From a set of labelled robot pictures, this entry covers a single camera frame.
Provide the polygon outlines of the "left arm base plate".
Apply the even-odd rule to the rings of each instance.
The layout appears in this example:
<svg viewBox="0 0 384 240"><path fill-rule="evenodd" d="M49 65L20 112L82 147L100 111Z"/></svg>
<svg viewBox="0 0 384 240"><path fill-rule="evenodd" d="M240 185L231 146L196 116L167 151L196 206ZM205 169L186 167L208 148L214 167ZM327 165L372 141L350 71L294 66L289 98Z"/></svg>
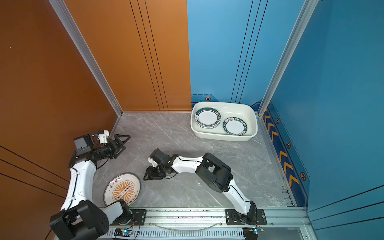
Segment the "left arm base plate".
<svg viewBox="0 0 384 240"><path fill-rule="evenodd" d="M147 210L130 209L132 214L129 217L123 217L122 220L115 220L112 226L143 226L146 221Z"/></svg>

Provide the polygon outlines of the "orange sunburst plate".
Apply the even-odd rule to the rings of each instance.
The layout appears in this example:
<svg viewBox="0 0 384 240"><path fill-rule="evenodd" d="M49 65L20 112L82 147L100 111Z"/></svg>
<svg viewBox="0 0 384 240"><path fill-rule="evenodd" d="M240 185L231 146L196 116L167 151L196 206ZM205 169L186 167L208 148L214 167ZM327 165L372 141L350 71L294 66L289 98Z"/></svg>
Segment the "orange sunburst plate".
<svg viewBox="0 0 384 240"><path fill-rule="evenodd" d="M136 175L121 174L108 183L104 193L104 203L110 205L116 201L124 200L130 206L139 197L140 190L141 182Z"/></svg>

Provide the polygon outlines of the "large green red plate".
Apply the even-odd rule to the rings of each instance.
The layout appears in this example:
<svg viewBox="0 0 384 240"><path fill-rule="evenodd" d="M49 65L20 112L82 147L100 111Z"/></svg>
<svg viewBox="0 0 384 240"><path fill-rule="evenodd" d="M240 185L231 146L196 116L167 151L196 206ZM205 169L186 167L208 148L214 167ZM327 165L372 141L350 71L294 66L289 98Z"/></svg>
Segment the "large green red plate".
<svg viewBox="0 0 384 240"><path fill-rule="evenodd" d="M195 121L202 128L213 129L220 124L221 114L214 108L202 108L195 113Z"/></svg>

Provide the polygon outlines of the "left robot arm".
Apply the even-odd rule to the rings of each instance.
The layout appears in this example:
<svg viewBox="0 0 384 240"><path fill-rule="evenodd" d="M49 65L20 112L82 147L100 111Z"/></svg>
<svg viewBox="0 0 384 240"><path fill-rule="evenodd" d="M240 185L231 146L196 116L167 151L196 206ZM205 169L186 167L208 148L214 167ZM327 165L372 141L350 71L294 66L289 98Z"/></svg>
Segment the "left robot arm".
<svg viewBox="0 0 384 240"><path fill-rule="evenodd" d="M110 224L128 224L133 213L127 203L117 200L101 209L93 203L93 179L101 160L116 159L126 149L129 135L99 131L74 139L76 150L69 162L71 180L59 213L51 216L51 230L60 240L96 240L105 235Z"/></svg>

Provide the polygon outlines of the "green lettered plate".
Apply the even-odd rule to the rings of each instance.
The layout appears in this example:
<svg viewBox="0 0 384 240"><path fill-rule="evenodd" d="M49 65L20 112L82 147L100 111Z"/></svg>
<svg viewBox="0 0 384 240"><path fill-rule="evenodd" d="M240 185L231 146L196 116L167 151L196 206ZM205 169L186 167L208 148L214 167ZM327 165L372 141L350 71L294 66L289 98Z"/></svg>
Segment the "green lettered plate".
<svg viewBox="0 0 384 240"><path fill-rule="evenodd" d="M248 131L247 123L237 117L230 117L224 120L223 128L226 133L234 136L242 136Z"/></svg>

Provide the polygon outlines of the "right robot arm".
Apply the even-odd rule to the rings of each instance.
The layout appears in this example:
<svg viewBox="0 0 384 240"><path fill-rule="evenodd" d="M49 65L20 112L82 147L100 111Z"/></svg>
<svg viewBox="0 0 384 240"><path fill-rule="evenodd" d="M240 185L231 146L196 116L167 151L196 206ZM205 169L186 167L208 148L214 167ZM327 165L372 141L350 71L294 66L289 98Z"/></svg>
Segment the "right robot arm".
<svg viewBox="0 0 384 240"><path fill-rule="evenodd" d="M167 179L168 174L196 174L208 187L222 193L233 204L242 224L257 224L257 206L237 186L231 168L211 153L202 157L187 158L166 155L159 149L148 158L151 164L146 169L145 181Z"/></svg>

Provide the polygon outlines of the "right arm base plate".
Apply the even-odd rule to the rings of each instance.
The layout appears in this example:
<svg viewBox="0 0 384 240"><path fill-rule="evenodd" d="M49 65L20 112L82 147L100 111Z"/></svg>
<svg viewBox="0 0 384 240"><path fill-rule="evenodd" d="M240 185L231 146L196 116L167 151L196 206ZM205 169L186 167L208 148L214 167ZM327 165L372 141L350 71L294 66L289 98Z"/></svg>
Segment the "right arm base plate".
<svg viewBox="0 0 384 240"><path fill-rule="evenodd" d="M257 209L251 214L243 215L235 209L226 209L226 223L229 226L234 225L258 225L266 226L268 224L264 209Z"/></svg>

